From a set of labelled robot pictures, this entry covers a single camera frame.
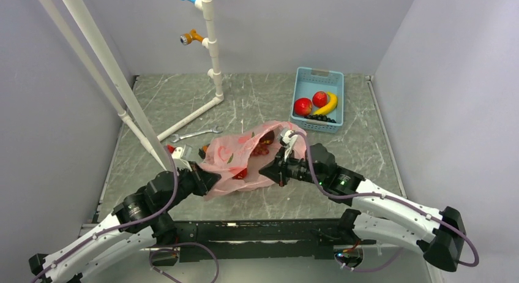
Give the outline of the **red fake grape bunch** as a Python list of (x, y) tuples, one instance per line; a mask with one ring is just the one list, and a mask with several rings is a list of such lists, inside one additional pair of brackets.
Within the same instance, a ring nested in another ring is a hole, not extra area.
[(269, 154), (269, 143), (266, 143), (266, 142), (260, 142), (258, 143), (255, 148), (253, 149), (253, 151), (251, 152), (251, 156), (252, 157), (255, 157), (255, 156), (265, 156), (265, 155), (268, 155)]

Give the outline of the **pink plastic bag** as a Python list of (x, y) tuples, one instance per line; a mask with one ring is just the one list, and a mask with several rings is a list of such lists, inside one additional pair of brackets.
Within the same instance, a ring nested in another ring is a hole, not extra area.
[[(275, 184), (260, 175), (258, 170), (274, 160), (276, 153), (282, 147), (278, 136), (284, 128), (306, 134), (303, 129), (291, 122), (267, 121), (244, 133), (213, 139), (200, 167), (205, 171), (220, 174), (221, 179), (204, 197), (205, 201), (236, 191), (253, 191)], [(275, 140), (269, 145), (269, 154), (252, 157), (250, 154), (260, 138), (271, 130), (275, 132)], [(244, 168), (247, 168), (248, 175), (244, 179), (233, 179), (233, 176)]]

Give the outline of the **large red fake apple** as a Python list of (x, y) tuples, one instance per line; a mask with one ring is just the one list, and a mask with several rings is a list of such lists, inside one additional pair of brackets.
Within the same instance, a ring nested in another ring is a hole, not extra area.
[(313, 103), (309, 98), (302, 97), (297, 99), (293, 105), (295, 115), (306, 117), (312, 113)]

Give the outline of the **red fake peach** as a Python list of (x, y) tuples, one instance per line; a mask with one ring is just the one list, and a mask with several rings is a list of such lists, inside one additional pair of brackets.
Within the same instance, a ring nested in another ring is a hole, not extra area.
[(328, 103), (328, 95), (324, 91), (316, 92), (312, 97), (312, 104), (316, 108), (322, 108)]

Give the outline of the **small red fake fruit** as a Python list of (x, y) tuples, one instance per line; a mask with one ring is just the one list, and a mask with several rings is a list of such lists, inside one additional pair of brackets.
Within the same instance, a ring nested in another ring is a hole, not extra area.
[(238, 174), (233, 176), (233, 179), (244, 179), (248, 175), (247, 168), (241, 170)]

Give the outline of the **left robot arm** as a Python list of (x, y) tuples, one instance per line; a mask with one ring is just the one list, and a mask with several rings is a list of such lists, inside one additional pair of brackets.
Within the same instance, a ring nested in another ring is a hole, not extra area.
[(178, 241), (169, 210), (190, 195), (205, 196), (221, 179), (197, 163), (187, 168), (163, 171), (135, 193), (128, 195), (97, 226), (53, 254), (35, 254), (29, 259), (32, 282), (68, 282), (79, 279), (83, 268), (121, 241), (143, 242), (150, 230), (152, 244), (168, 246)]

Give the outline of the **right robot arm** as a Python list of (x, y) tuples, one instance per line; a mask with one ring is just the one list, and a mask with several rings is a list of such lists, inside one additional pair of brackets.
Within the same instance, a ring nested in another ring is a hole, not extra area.
[(337, 165), (335, 156), (322, 144), (310, 147), (311, 158), (285, 156), (280, 148), (274, 160), (259, 173), (280, 186), (291, 179), (313, 182), (335, 203), (347, 205), (339, 219), (336, 239), (344, 243), (377, 240), (419, 254), (429, 264), (448, 272), (457, 270), (466, 235), (459, 211), (411, 202), (364, 176)]

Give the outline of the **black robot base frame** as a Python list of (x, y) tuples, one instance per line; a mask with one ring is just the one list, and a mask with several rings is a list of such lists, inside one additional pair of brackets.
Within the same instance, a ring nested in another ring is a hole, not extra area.
[(250, 221), (177, 221), (175, 232), (152, 246), (152, 266), (224, 259), (312, 257), (334, 253), (373, 240), (353, 233), (352, 218), (272, 219)]

